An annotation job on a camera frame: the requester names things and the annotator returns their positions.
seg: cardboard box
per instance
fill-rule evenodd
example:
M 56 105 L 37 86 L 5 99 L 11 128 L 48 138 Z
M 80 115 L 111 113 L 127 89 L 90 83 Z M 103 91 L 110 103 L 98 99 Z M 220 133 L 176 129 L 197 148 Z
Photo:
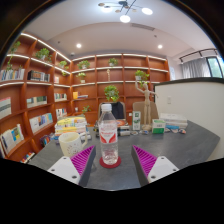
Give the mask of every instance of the cardboard box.
M 152 133 L 162 134 L 164 133 L 166 122 L 162 119 L 152 119 Z
M 141 112 L 133 111 L 132 112 L 132 129 L 139 131 L 140 128 L 141 128 Z

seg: bottle label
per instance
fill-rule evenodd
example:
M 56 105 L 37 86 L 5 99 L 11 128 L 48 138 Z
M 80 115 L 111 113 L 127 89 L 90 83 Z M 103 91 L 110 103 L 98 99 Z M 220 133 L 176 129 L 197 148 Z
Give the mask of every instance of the bottle label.
M 115 143 L 117 142 L 117 129 L 105 130 L 99 127 L 100 141 L 102 143 Z

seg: bookshelf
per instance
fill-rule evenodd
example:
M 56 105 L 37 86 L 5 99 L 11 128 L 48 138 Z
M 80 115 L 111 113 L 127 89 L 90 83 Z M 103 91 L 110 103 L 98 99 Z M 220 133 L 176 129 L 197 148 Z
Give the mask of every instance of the bookshelf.
M 42 149 L 40 138 L 54 132 L 54 125 L 57 122 L 56 109 L 65 108 L 67 116 L 72 116 L 82 114 L 83 107 L 89 105 L 91 111 L 86 112 L 85 116 L 87 122 L 94 125 L 98 119 L 99 104 L 108 102 L 104 95 L 104 88 L 108 85 L 115 85 L 119 91 L 119 101 L 125 103 L 127 121 L 131 124 L 132 117 L 129 113 L 132 112 L 132 104 L 144 101 L 144 96 L 135 89 L 135 72 L 142 70 L 150 74 L 148 87 L 151 91 L 153 91 L 154 83 L 170 80 L 168 62 L 163 58 L 119 53 L 87 55 L 69 60 L 57 49 L 33 35 L 22 33 L 16 41 L 20 41 L 21 44 L 13 55 L 11 64 L 13 64 L 13 69 L 22 66 L 25 69 L 24 77 L 21 80 L 0 81 L 0 100 L 11 97 L 11 114 L 0 119 L 0 134 L 16 127 L 19 123 L 24 140 L 6 155 L 6 159 L 9 160 L 19 162 L 27 153 L 36 154 Z M 35 57 L 35 53 L 42 48 L 50 51 L 51 62 Z M 8 54 L 1 70 L 6 69 L 9 58 Z M 110 58 L 116 58 L 118 65 L 109 67 Z M 90 67 L 79 69 L 77 64 L 82 60 L 88 60 Z M 60 67 L 60 61 L 66 61 L 68 69 Z M 110 81 L 108 80 L 108 69 L 110 69 Z M 31 70 L 49 74 L 49 81 L 28 80 L 28 72 Z M 86 74 L 85 83 L 81 83 L 80 78 L 76 77 L 80 72 Z M 88 98 L 74 100 L 73 92 L 88 95 Z M 67 99 L 56 101 L 55 93 L 66 93 Z M 47 103 L 28 108 L 27 99 L 39 96 L 47 96 Z M 33 133 L 29 119 L 45 113 L 52 114 L 53 122 Z

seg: ceiling light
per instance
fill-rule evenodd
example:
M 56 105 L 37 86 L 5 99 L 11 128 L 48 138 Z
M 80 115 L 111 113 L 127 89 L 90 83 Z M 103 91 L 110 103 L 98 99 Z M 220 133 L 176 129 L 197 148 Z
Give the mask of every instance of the ceiling light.
M 142 12 L 146 15 L 152 15 L 152 10 L 151 9 L 148 9 L 148 8 L 143 8 L 142 9 Z
M 102 8 L 102 11 L 103 12 L 111 12 L 112 11 L 112 8 L 110 7 L 110 6 L 104 6 L 103 8 Z
M 113 3 L 113 2 L 99 3 L 98 6 L 101 7 L 101 10 L 103 12 L 111 12 L 112 7 L 119 7 L 119 6 L 121 8 L 118 10 L 115 10 L 116 13 L 122 12 L 122 10 L 123 11 L 126 10 L 125 15 L 120 17 L 120 20 L 123 23 L 128 23 L 131 20 L 131 18 L 129 16 L 127 16 L 130 9 L 132 9 L 132 12 L 137 12 L 136 7 L 138 7 L 138 8 L 142 8 L 142 12 L 146 15 L 151 15 L 153 13 L 152 10 L 149 8 L 144 8 L 141 6 L 134 5 L 135 2 L 136 2 L 136 0 L 132 1 L 132 3 L 128 3 L 127 1 L 117 0 L 117 2 L 115 2 L 115 3 Z
M 123 15 L 123 16 L 120 17 L 120 20 L 123 23 L 128 23 L 128 22 L 130 22 L 131 18 L 127 15 Z

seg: plastic bottle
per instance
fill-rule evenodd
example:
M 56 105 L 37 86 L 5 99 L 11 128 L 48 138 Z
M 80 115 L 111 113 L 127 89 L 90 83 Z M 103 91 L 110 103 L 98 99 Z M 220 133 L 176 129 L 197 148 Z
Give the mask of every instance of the plastic bottle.
M 113 165 L 118 160 L 117 121 L 112 114 L 111 104 L 101 105 L 102 114 L 98 121 L 103 162 Z

